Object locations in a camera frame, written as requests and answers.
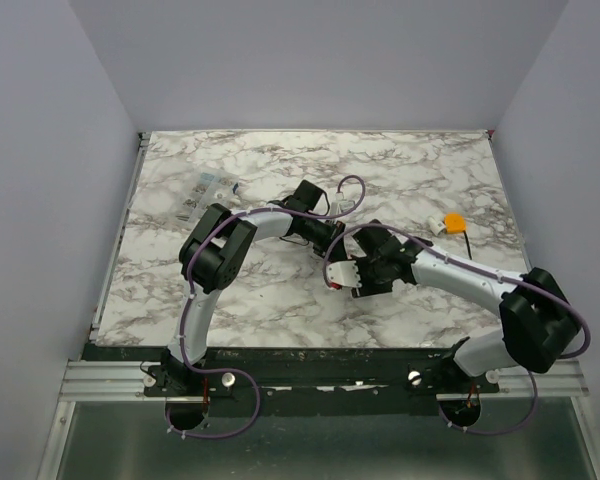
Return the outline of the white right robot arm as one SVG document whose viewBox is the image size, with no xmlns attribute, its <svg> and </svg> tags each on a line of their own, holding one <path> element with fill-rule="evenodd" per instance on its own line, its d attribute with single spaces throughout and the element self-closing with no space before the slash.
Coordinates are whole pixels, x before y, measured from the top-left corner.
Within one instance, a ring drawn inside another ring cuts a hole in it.
<svg viewBox="0 0 600 480">
<path fill-rule="evenodd" d="M 400 280 L 443 290 L 499 318 L 500 330 L 454 346 L 451 361 L 469 377 L 514 366 L 545 373 L 568 358 L 567 347 L 586 330 L 544 269 L 519 273 L 488 267 L 377 220 L 363 225 L 353 238 L 364 253 L 356 261 L 361 295 L 389 292 Z"/>
</svg>

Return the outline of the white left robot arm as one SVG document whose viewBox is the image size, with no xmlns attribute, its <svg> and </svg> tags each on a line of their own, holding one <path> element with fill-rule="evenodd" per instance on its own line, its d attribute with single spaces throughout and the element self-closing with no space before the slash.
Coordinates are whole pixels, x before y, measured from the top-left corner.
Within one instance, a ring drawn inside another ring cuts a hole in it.
<svg viewBox="0 0 600 480">
<path fill-rule="evenodd" d="M 172 340 L 161 355 L 156 383 L 163 389 L 200 390 L 210 375 L 252 377 L 236 368 L 202 367 L 207 337 L 218 299 L 236 279 L 252 244 L 260 240 L 297 235 L 326 260 L 344 260 L 342 217 L 359 203 L 338 192 L 325 214 L 314 211 L 326 193 L 303 180 L 282 200 L 253 210 L 232 212 L 215 203 L 207 208 L 179 252 L 181 274 L 186 283 L 184 303 Z"/>
</svg>

